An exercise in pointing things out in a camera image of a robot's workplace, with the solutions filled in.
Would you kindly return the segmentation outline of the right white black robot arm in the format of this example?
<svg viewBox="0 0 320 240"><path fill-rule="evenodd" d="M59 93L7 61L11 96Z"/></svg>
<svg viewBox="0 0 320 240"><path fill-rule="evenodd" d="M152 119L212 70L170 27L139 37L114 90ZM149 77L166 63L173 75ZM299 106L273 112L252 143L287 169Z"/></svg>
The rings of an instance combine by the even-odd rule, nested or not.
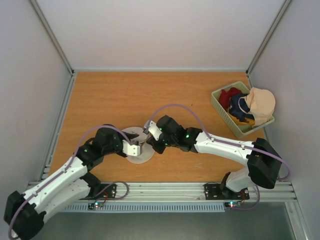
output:
<svg viewBox="0 0 320 240"><path fill-rule="evenodd" d="M218 192L226 199L232 199L248 187L273 189L276 185L282 163L279 154L263 138L255 141L223 138L200 128L184 128L167 115L157 122L148 120L143 131L150 134L147 143L158 154L174 147L183 152L216 155L243 165L236 172L227 172L219 184Z"/></svg>

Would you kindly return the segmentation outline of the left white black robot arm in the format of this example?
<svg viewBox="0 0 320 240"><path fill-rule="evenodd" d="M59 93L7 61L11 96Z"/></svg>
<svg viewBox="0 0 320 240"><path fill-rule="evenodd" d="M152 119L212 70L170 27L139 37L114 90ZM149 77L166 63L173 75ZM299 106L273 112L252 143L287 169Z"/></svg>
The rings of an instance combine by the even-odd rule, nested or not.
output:
<svg viewBox="0 0 320 240"><path fill-rule="evenodd" d="M111 124L96 126L94 137L85 135L66 163L36 186L20 193L13 191L6 200L4 221L8 238L30 240L44 224L64 207L80 199L96 199L101 182L91 170L107 155L136 157L142 153L137 133L125 132Z"/></svg>

